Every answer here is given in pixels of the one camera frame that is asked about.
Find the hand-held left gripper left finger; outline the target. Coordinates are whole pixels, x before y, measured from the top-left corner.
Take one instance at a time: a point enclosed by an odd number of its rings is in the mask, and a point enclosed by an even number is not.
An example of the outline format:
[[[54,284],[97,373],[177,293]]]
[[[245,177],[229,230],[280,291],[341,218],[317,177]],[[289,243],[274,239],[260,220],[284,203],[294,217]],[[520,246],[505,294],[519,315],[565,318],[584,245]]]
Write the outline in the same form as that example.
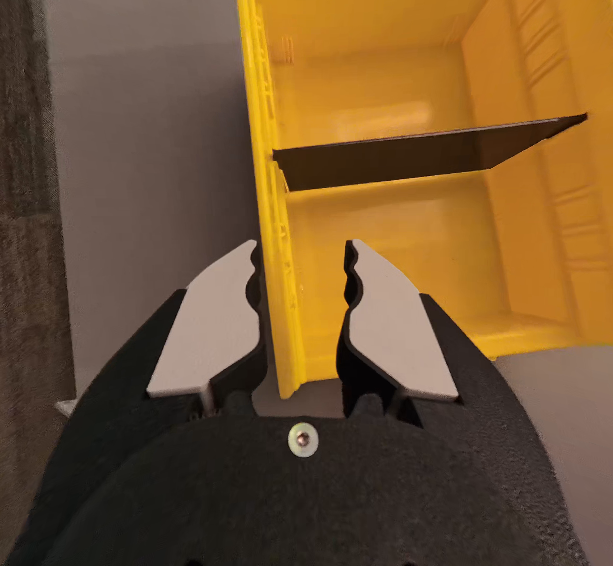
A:
[[[234,391],[252,394],[264,381],[260,272],[257,241],[247,240],[188,284],[149,380],[150,397],[226,399]]]

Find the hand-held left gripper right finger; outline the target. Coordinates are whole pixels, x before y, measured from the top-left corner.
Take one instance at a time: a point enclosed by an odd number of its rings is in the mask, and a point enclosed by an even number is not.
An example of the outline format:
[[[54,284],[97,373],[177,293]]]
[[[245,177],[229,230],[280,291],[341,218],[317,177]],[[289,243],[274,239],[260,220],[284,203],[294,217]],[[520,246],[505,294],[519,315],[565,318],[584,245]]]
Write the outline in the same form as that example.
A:
[[[419,290],[359,239],[346,241],[343,268],[348,306],[338,340],[343,403],[397,393],[430,401],[459,397]]]

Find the yellow plastic bin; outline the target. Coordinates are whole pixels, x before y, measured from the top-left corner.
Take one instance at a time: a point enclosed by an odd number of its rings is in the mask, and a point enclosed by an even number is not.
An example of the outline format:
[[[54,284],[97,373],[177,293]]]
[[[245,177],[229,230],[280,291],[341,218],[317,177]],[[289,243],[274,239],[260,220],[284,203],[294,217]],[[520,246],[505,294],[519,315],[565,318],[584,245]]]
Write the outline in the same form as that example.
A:
[[[612,344],[612,0],[237,0],[282,398],[405,356]]]

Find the dark bin divider panel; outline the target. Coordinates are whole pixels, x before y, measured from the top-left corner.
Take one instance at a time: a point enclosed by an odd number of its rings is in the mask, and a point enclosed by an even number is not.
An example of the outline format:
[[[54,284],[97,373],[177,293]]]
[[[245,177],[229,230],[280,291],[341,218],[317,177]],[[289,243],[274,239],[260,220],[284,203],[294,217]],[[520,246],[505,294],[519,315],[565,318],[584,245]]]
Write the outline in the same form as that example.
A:
[[[289,191],[486,171],[588,119],[579,115],[273,150]]]

